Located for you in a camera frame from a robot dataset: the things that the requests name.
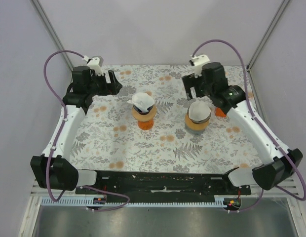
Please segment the blue plastic dripper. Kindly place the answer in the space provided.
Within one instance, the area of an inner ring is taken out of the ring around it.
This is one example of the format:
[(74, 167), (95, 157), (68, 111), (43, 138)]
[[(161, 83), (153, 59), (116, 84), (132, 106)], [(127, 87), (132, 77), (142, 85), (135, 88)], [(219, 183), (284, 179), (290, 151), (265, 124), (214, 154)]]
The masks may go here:
[(140, 115), (140, 116), (147, 116), (147, 115), (151, 115), (154, 113), (155, 109), (156, 109), (156, 106), (153, 105), (151, 107), (149, 107), (149, 110), (147, 112), (143, 112), (141, 111), (138, 107), (136, 106), (133, 106), (132, 108), (132, 113), (134, 113), (135, 115)]

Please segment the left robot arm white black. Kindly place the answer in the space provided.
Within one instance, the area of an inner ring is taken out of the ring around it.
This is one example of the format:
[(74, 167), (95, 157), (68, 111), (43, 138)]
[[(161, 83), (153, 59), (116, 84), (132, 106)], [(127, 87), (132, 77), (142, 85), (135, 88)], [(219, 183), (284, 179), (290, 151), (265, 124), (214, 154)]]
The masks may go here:
[(103, 180), (97, 178), (95, 170), (76, 169), (70, 163), (70, 153), (77, 130), (85, 118), (94, 96), (117, 95), (122, 84), (114, 71), (98, 76), (88, 66), (72, 70), (72, 83), (62, 99), (61, 115), (47, 147), (40, 156), (31, 159), (30, 166), (38, 185), (44, 189), (72, 191), (84, 186), (93, 194), (104, 188)]

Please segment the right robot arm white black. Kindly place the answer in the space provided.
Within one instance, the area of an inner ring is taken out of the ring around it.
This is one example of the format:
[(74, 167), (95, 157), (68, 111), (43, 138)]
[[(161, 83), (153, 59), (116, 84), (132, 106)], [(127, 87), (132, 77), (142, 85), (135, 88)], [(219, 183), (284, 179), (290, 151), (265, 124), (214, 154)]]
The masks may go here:
[(270, 190), (293, 175), (293, 165), (298, 166), (302, 152), (290, 149), (267, 127), (246, 100), (244, 90), (238, 85), (229, 85), (224, 67), (219, 62), (207, 63), (201, 74), (190, 74), (182, 78), (187, 98), (192, 99), (191, 90), (197, 97), (207, 96), (214, 106), (220, 108), (247, 136), (259, 154), (262, 165), (251, 171), (234, 170), (221, 182), (222, 191), (233, 194), (239, 186), (251, 181), (263, 190)]

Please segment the coffee filter box orange black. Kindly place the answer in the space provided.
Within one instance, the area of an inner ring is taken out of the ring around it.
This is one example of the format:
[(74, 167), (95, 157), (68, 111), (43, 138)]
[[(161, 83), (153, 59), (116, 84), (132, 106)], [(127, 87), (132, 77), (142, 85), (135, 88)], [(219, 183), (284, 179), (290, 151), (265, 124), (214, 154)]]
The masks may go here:
[(227, 117), (227, 115), (222, 111), (222, 109), (220, 109), (218, 107), (215, 108), (215, 115), (217, 117), (221, 117), (221, 118), (226, 118)]

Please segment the orange glass carafe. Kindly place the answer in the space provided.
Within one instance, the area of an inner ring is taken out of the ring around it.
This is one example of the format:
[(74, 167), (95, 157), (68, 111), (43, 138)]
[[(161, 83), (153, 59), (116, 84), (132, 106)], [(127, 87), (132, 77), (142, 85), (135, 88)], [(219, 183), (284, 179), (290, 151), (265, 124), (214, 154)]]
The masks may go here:
[(150, 130), (154, 125), (154, 120), (149, 121), (138, 121), (138, 127), (142, 130)]

